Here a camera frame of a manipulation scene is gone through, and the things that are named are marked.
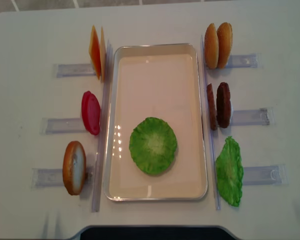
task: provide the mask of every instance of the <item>white table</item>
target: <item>white table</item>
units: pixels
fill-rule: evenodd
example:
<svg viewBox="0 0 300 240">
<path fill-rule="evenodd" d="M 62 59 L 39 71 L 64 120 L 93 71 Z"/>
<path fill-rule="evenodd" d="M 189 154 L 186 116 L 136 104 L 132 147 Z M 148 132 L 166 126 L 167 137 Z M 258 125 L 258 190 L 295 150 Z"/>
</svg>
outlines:
<svg viewBox="0 0 300 240">
<path fill-rule="evenodd" d="M 91 193 L 79 197 L 69 196 L 62 187 L 31 190 L 32 168 L 61 168 L 68 142 L 81 141 L 90 160 L 95 158 L 98 140 L 89 134 L 39 135 L 42 117 L 78 117 L 83 92 L 90 90 L 101 98 L 94 77 L 53 76 L 53 64 L 89 62 L 92 25 L 98 32 L 103 26 L 114 50 L 192 44 L 202 86 L 200 38 L 211 22 L 232 24 L 233 54 L 261 53 L 262 68 L 253 74 L 251 69 L 233 70 L 216 79 L 215 85 L 230 84 L 237 109 L 274 107 L 276 125 L 262 128 L 263 135 L 256 137 L 258 156 L 247 156 L 245 151 L 242 161 L 247 167 L 286 164 L 288 186 L 245 186 L 238 209 L 222 200 L 221 210 L 216 211 L 206 142 L 208 194 L 200 201 L 114 203 L 102 194 L 100 212 L 91 212 Z M 206 121 L 204 138 L 207 141 Z M 240 145 L 242 151 L 253 148 L 243 140 Z M 300 1 L 0 14 L 0 238 L 67 239 L 101 225 L 221 226 L 241 239 L 300 239 Z"/>
</svg>

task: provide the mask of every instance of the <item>bun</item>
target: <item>bun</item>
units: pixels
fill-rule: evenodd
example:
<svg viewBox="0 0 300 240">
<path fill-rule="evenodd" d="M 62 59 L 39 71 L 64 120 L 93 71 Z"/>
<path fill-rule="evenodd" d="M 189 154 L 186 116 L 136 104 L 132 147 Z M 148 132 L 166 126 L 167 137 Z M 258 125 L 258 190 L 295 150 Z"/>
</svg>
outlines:
<svg viewBox="0 0 300 240">
<path fill-rule="evenodd" d="M 219 41 L 214 23 L 206 29 L 204 35 L 204 58 L 209 69 L 215 69 L 219 58 Z"/>
<path fill-rule="evenodd" d="M 232 48 L 232 27 L 230 23 L 222 23 L 217 31 L 219 39 L 219 58 L 218 68 L 223 69 L 229 59 L 231 48 Z"/>
<path fill-rule="evenodd" d="M 209 105 L 209 115 L 210 115 L 210 128 L 212 130 L 217 130 L 217 113 L 216 113 L 216 105 L 214 98 L 214 91 L 212 89 L 211 83 L 206 87 L 206 95 L 208 98 Z"/>
<path fill-rule="evenodd" d="M 71 141 L 65 149 L 62 177 L 70 195 L 81 193 L 86 178 L 86 153 L 78 141 Z"/>
<path fill-rule="evenodd" d="M 221 128 L 227 128 L 231 119 L 230 89 L 226 82 L 220 83 L 216 92 L 216 119 Z"/>
</svg>

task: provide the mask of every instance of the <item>green lettuce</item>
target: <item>green lettuce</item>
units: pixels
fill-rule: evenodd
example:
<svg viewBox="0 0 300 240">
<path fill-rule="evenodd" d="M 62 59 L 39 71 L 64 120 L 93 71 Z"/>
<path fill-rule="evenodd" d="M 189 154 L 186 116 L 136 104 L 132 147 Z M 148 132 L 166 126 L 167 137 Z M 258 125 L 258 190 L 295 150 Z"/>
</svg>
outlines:
<svg viewBox="0 0 300 240">
<path fill-rule="evenodd" d="M 140 170 L 149 175 L 164 172 L 175 159 L 177 138 L 167 122 L 147 117 L 132 132 L 129 150 Z"/>
<path fill-rule="evenodd" d="M 239 144 L 231 136 L 228 136 L 215 161 L 215 168 L 219 194 L 234 207 L 239 207 L 242 197 L 244 168 L 241 160 Z"/>
</svg>

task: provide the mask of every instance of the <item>red tomato slice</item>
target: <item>red tomato slice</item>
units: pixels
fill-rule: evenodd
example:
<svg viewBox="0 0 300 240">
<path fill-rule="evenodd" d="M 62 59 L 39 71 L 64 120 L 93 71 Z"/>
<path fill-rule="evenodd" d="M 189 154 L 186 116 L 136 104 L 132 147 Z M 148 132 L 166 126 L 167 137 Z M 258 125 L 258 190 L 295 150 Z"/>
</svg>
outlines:
<svg viewBox="0 0 300 240">
<path fill-rule="evenodd" d="M 87 131 L 90 132 L 89 128 L 89 121 L 88 121 L 88 112 L 87 112 L 87 102 L 88 98 L 92 93 L 90 91 L 86 91 L 83 94 L 82 101 L 81 101 L 81 117 L 84 124 L 84 127 Z"/>
<path fill-rule="evenodd" d="M 94 94 L 90 94 L 86 103 L 87 119 L 89 132 L 98 135 L 100 132 L 101 108 L 98 99 Z"/>
</svg>

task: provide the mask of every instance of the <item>metal tray rim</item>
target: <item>metal tray rim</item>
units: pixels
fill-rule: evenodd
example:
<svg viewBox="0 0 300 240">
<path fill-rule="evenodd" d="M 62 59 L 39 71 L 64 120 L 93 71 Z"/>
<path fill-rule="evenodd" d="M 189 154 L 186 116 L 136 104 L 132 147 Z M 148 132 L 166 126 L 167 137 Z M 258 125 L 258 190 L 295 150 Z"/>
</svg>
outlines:
<svg viewBox="0 0 300 240">
<path fill-rule="evenodd" d="M 110 128 L 110 122 L 111 122 L 111 110 L 113 108 L 113 106 L 110 104 L 110 108 L 109 108 L 109 111 L 110 111 L 110 114 L 109 114 L 109 119 L 108 119 L 108 125 L 107 125 L 107 149 L 106 149 L 106 152 L 105 152 L 105 157 L 104 157 L 104 160 L 105 160 L 105 167 L 104 167 L 104 170 L 103 170 L 103 184 L 102 184 L 102 187 L 103 187 L 103 192 L 104 192 L 104 195 L 111 201 L 113 202 L 139 202 L 139 201 L 146 201 L 146 202 L 152 202 L 152 201 L 157 201 L 157 202 L 163 202 L 163 201 L 196 201 L 196 200 L 200 200 L 202 199 L 206 194 L 207 194 L 207 191 L 208 191 L 208 172 L 207 172 L 207 161 L 206 161 L 206 149 L 205 149 L 205 140 L 204 140 L 204 125 L 203 125 L 203 112 L 202 112 L 202 102 L 201 102 L 201 91 L 200 91 L 200 77 L 199 77 L 199 64 L 198 64 L 198 54 L 197 54 L 197 50 L 196 48 L 190 44 L 190 43 L 173 43 L 173 44 L 156 44 L 156 45 L 132 45 L 132 46 L 121 46 L 119 47 L 115 53 L 114 53 L 114 57 L 113 57 L 113 71 L 114 71 L 114 64 L 115 64 L 115 59 L 116 59 L 116 55 L 118 54 L 118 52 L 121 50 L 121 49 L 129 49 L 129 48 L 149 48 L 149 47 L 160 47 L 160 46 L 174 46 L 174 45 L 188 45 L 190 47 L 192 47 L 194 49 L 194 52 L 195 52 L 195 58 L 196 58 L 196 74 L 197 74 L 197 81 L 198 81 L 198 91 L 199 91 L 199 106 L 200 106 L 200 120 L 201 120 L 201 135 L 202 135 L 202 144 L 203 144 L 203 160 L 204 160 L 204 165 L 205 165 L 205 178 L 206 178 L 206 185 L 205 185 L 205 189 L 202 193 L 202 195 L 198 196 L 198 197 L 138 197 L 138 198 L 135 198 L 135 197 L 123 197 L 123 198 L 114 198 L 110 195 L 109 193 L 109 181 L 108 183 L 106 184 L 106 181 L 105 181 L 105 178 L 106 178 L 106 175 L 105 173 L 107 172 L 107 168 L 111 167 L 111 165 L 109 164 L 109 160 L 108 160 L 108 157 L 109 157 L 109 153 L 108 153 L 108 147 L 109 147 L 109 143 L 108 143 L 108 140 L 109 140 L 109 128 Z M 111 83 L 113 84 L 114 80 L 113 78 L 115 77 L 114 73 L 112 73 L 112 80 L 111 80 Z M 113 85 L 111 87 L 111 93 L 109 95 L 110 97 L 110 102 L 111 102 L 111 99 L 112 99 L 112 95 L 113 95 Z"/>
</svg>

